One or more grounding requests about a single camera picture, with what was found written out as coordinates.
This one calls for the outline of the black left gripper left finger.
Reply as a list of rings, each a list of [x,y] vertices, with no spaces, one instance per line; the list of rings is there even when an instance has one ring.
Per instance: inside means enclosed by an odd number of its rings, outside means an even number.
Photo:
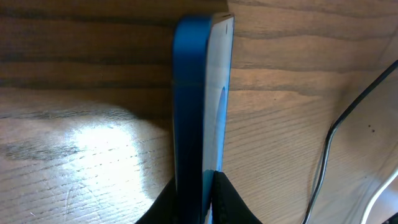
[[[176,222],[177,192],[175,177],[172,177],[136,224],[174,224]]]

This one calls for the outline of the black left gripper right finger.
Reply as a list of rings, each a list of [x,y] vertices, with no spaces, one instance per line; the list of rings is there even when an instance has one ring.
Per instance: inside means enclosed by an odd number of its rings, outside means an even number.
[[[214,224],[262,224],[244,203],[225,173],[214,172],[211,197]]]

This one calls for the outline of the blue screen Galaxy smartphone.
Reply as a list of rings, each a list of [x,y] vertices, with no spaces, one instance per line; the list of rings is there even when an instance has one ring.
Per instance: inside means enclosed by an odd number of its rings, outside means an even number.
[[[209,223],[213,174],[223,166],[234,15],[183,17],[172,46],[178,223]]]

